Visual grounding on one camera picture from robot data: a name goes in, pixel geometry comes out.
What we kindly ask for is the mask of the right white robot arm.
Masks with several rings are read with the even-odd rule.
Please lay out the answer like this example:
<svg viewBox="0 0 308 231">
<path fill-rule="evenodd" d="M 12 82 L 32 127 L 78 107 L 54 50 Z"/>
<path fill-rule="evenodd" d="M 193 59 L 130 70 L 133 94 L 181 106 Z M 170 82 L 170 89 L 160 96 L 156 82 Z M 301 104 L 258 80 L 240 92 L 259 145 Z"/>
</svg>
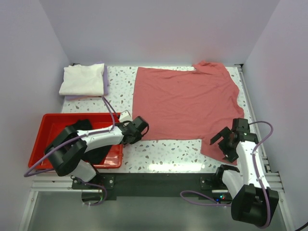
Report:
<svg viewBox="0 0 308 231">
<path fill-rule="evenodd" d="M 263 141 L 250 131 L 247 119 L 235 118 L 232 128 L 225 127 L 210 140 L 211 145 L 216 142 L 226 161 L 241 164 L 241 169 L 221 165 L 211 178 L 218 188 L 228 189 L 232 218 L 262 229 L 268 227 L 279 194 L 271 189 L 262 169 L 258 149 Z"/>
</svg>

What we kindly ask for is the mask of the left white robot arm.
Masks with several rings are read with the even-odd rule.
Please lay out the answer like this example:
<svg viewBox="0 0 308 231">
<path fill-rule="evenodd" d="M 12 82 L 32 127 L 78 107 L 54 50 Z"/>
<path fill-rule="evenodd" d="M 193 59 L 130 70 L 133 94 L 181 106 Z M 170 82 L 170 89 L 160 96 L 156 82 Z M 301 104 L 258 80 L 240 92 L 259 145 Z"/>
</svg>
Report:
<svg viewBox="0 0 308 231">
<path fill-rule="evenodd" d="M 58 176 L 73 176 L 94 189 L 99 185 L 100 177 L 89 157 L 93 150 L 135 144 L 148 131 L 149 124 L 141 116 L 132 121 L 113 122 L 100 129 L 77 130 L 67 126 L 45 149 L 45 156 Z"/>
</svg>

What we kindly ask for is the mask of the pink t shirt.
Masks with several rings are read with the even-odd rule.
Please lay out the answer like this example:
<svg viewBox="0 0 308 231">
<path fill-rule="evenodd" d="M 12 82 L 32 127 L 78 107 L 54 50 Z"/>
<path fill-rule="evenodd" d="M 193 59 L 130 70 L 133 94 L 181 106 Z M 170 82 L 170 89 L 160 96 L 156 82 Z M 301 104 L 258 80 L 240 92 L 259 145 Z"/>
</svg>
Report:
<svg viewBox="0 0 308 231">
<path fill-rule="evenodd" d="M 139 67 L 132 115 L 148 124 L 145 140 L 201 140 L 201 154 L 225 162 L 210 139 L 235 118 L 239 88 L 223 64 L 202 61 L 192 71 Z"/>
</svg>

